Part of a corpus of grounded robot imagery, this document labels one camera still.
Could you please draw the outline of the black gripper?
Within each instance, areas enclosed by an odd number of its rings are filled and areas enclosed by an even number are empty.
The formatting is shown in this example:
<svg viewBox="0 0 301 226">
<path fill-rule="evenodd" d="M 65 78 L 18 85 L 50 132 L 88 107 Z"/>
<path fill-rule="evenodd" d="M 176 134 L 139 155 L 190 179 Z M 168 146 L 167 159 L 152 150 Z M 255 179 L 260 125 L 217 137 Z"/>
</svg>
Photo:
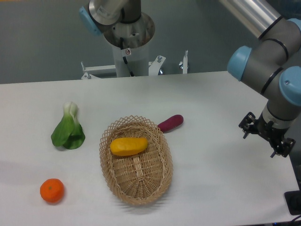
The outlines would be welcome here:
<svg viewBox="0 0 301 226">
<path fill-rule="evenodd" d="M 258 134 L 260 137 L 270 143 L 273 148 L 271 158 L 275 155 L 287 157 L 295 145 L 295 140 L 292 138 L 285 138 L 284 134 L 287 129 L 277 129 L 274 126 L 273 121 L 266 122 L 263 116 L 260 115 L 256 119 L 252 112 L 249 112 L 238 125 L 244 135 L 243 139 L 246 139 L 249 134 Z"/>
</svg>

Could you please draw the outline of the robot base shoulder joint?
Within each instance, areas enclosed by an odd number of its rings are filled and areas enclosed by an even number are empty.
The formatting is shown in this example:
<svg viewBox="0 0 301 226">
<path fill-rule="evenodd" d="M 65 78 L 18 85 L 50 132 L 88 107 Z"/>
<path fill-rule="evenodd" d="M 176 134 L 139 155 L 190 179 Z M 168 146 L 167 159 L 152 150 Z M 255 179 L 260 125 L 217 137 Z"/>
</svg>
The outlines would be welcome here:
<svg viewBox="0 0 301 226">
<path fill-rule="evenodd" d="M 104 35 L 118 48 L 139 48 L 155 34 L 155 24 L 142 12 L 140 0 L 90 0 L 79 9 L 84 26 L 93 35 Z"/>
</svg>

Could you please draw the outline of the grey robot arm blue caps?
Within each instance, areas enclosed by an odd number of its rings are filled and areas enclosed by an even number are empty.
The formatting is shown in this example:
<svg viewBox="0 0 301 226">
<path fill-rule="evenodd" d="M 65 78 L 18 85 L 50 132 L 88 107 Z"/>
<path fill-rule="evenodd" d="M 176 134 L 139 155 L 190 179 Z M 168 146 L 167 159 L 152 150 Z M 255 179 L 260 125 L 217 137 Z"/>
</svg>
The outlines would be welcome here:
<svg viewBox="0 0 301 226">
<path fill-rule="evenodd" d="M 242 46 L 230 58 L 227 71 L 267 99 L 256 117 L 248 113 L 239 127 L 269 142 L 273 155 L 286 157 L 295 140 L 285 137 L 301 113 L 301 68 L 283 64 L 301 49 L 301 22 L 283 18 L 264 0 L 224 0 L 229 10 L 260 41 Z"/>
</svg>

